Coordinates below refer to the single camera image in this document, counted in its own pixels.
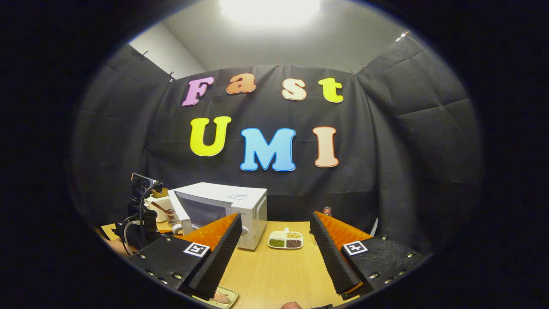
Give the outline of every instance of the bottle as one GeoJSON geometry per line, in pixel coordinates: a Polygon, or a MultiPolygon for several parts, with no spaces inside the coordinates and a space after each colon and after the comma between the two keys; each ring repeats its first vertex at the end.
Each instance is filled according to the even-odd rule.
{"type": "Polygon", "coordinates": [[[327,216],[330,216],[330,217],[331,217],[331,216],[332,216],[332,208],[326,206],[326,207],[324,207],[324,209],[322,210],[322,213],[325,214],[325,215],[327,215],[327,216]]]}

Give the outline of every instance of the table surface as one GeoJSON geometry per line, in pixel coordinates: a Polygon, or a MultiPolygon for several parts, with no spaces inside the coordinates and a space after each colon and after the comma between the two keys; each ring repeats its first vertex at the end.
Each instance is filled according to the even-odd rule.
{"type": "MultiPolygon", "coordinates": [[[[167,223],[158,223],[159,230],[171,230],[167,223]]],[[[118,238],[106,225],[103,230],[111,240],[118,238]]],[[[304,308],[333,306],[344,302],[335,293],[322,255],[309,234],[309,222],[268,221],[255,251],[236,248],[220,282],[238,293],[231,309],[279,309],[286,302],[296,301],[304,308]],[[300,249],[274,249],[267,245],[269,234],[288,228],[303,234],[300,249]]]]}

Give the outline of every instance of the small plate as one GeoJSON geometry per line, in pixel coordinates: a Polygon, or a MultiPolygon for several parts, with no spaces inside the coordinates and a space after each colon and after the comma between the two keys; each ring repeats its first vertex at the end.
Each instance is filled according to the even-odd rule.
{"type": "Polygon", "coordinates": [[[290,231],[290,230],[288,230],[288,228],[285,228],[283,231],[273,231],[269,235],[269,239],[267,240],[267,245],[269,247],[275,248],[275,249],[299,249],[299,248],[303,247],[303,234],[300,233],[300,232],[290,231]],[[288,237],[288,234],[290,234],[290,233],[296,234],[299,237],[298,238],[288,237]],[[284,246],[283,247],[271,246],[271,244],[270,244],[271,239],[284,241],[284,246]],[[299,240],[299,241],[301,241],[301,245],[299,247],[288,247],[287,246],[287,241],[288,240],[299,240]]]}
{"type": "Polygon", "coordinates": [[[228,304],[223,304],[222,302],[218,302],[218,301],[215,301],[213,299],[210,299],[209,301],[206,301],[206,300],[203,300],[199,297],[196,297],[193,295],[193,298],[196,298],[198,299],[199,301],[203,301],[207,304],[210,304],[212,306],[216,306],[218,308],[223,308],[223,309],[229,309],[231,308],[231,306],[234,304],[234,302],[237,300],[238,298],[238,293],[236,293],[235,291],[231,290],[231,289],[228,289],[228,288],[224,288],[220,285],[217,286],[217,292],[219,292],[220,294],[226,294],[227,297],[229,297],[229,300],[231,301],[230,303],[228,304]]]}

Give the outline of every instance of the microwave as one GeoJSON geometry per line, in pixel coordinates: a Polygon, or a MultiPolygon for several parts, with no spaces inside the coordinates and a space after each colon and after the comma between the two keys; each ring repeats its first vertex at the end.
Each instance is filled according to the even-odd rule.
{"type": "Polygon", "coordinates": [[[168,196],[176,225],[185,235],[238,212],[242,219],[238,247],[254,250],[267,225],[267,189],[197,183],[168,190],[168,196]]]}

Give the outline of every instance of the black fabric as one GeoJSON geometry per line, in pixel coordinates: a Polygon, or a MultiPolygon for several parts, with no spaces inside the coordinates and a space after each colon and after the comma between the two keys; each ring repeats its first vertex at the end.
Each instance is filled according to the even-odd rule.
{"type": "Polygon", "coordinates": [[[125,45],[97,73],[76,111],[70,173],[77,210],[95,226],[127,217],[132,173],[170,77],[125,45]]]}
{"type": "Polygon", "coordinates": [[[201,181],[268,190],[267,219],[274,221],[307,221],[313,210],[332,207],[334,217],[357,228],[368,230],[377,217],[378,193],[376,152],[373,125],[366,96],[357,79],[350,73],[294,66],[255,65],[192,75],[171,83],[156,112],[145,147],[146,175],[161,179],[169,188],[201,181]],[[226,88],[231,77],[252,73],[257,88],[250,93],[230,95],[226,88]],[[209,76],[209,86],[199,102],[182,107],[189,81],[209,76]],[[343,85],[338,94],[341,103],[328,102],[319,80],[333,77],[343,85]],[[282,81],[287,78],[305,82],[307,98],[286,100],[282,81]],[[223,150],[213,157],[197,156],[189,146],[191,120],[208,118],[204,143],[215,137],[213,119],[229,116],[223,150]],[[317,137],[312,129],[332,126],[335,156],[339,165],[333,168],[315,166],[318,157],[317,137]],[[278,129],[296,131],[293,139],[292,172],[277,172],[269,167],[244,171],[244,137],[246,128],[259,128],[267,142],[278,129]]]}
{"type": "Polygon", "coordinates": [[[451,69],[406,36],[358,73],[376,132],[377,234],[429,253],[469,219],[483,174],[479,123],[451,69]]]}

